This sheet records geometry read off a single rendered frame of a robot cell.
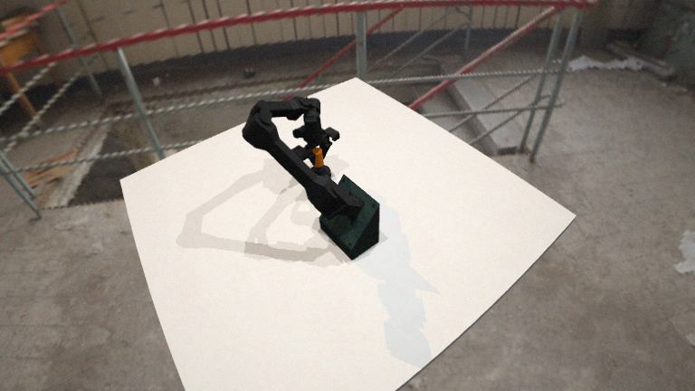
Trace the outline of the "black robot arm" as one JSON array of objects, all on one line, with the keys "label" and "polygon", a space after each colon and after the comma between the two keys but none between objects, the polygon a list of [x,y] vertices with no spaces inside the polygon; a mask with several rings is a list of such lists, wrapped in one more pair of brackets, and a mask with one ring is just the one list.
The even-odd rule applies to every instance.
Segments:
[{"label": "black robot arm", "polygon": [[279,138],[272,118],[286,117],[296,121],[303,114],[304,125],[292,133],[294,138],[304,140],[306,134],[302,129],[316,131],[321,128],[318,98],[297,96],[286,101],[258,100],[251,108],[242,137],[252,147],[266,150],[278,161],[305,188],[308,200],[327,220],[336,215],[347,215],[356,221],[365,202],[337,185],[329,176],[318,176]]}]

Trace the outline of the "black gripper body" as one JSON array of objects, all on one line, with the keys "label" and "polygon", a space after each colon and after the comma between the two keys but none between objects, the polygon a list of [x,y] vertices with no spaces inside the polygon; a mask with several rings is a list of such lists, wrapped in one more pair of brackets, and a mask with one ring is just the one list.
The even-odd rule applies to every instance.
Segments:
[{"label": "black gripper body", "polygon": [[302,129],[303,132],[306,134],[306,139],[304,141],[307,142],[305,147],[302,147],[300,145],[297,145],[294,147],[292,150],[293,152],[302,160],[304,161],[307,159],[310,155],[312,155],[312,149],[319,146],[320,144],[327,144],[330,142],[329,138],[331,138],[333,141],[336,141],[340,138],[339,132],[332,127],[327,127],[326,129],[320,128],[316,131],[307,131],[305,129]]}]

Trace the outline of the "orange cylinder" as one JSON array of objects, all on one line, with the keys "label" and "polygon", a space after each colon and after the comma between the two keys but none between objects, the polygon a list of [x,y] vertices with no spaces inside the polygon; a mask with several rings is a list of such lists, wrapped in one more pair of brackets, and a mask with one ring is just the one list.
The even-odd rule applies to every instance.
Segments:
[{"label": "orange cylinder", "polygon": [[314,167],[322,167],[324,165],[322,149],[321,148],[313,148],[312,152],[316,155]]}]

